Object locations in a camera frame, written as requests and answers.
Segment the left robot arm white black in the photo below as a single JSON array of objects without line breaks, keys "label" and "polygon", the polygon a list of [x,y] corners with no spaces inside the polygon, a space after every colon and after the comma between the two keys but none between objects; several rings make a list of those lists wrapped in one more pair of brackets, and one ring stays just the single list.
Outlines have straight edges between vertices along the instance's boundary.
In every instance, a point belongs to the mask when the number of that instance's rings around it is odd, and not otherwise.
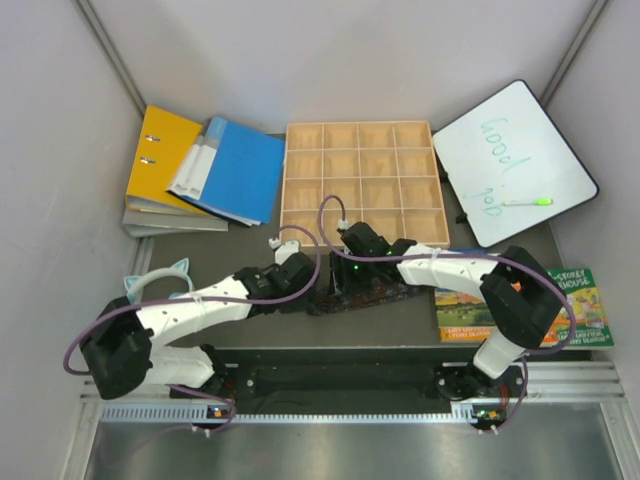
[{"label": "left robot arm white black", "polygon": [[79,344],[100,398],[119,399],[143,385],[167,385],[176,396],[220,394],[228,373],[215,348],[174,343],[219,324],[304,310],[319,275],[317,261],[296,241],[280,245],[274,259],[167,303],[111,302]]}]

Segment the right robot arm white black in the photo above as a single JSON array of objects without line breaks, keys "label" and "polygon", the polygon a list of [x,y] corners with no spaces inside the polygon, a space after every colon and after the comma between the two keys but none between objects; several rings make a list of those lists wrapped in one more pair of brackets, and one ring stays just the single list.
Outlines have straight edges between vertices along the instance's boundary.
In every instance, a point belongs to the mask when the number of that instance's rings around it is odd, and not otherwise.
[{"label": "right robot arm white black", "polygon": [[344,245],[333,252],[387,282],[434,287],[482,299],[494,330],[467,368],[467,384],[487,396],[498,389],[510,364],[539,348],[566,296],[531,254],[516,246],[502,254],[454,252],[414,240],[389,243],[362,221],[338,221]]}]

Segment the brown floral necktie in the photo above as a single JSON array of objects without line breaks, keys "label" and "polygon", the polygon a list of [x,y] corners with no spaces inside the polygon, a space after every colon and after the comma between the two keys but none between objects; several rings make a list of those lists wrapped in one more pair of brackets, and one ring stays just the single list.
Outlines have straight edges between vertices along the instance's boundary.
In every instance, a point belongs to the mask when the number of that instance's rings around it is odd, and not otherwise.
[{"label": "brown floral necktie", "polygon": [[402,283],[374,282],[369,289],[352,293],[338,292],[333,287],[325,287],[313,295],[306,313],[318,317],[350,312],[414,298],[426,292],[426,287]]}]

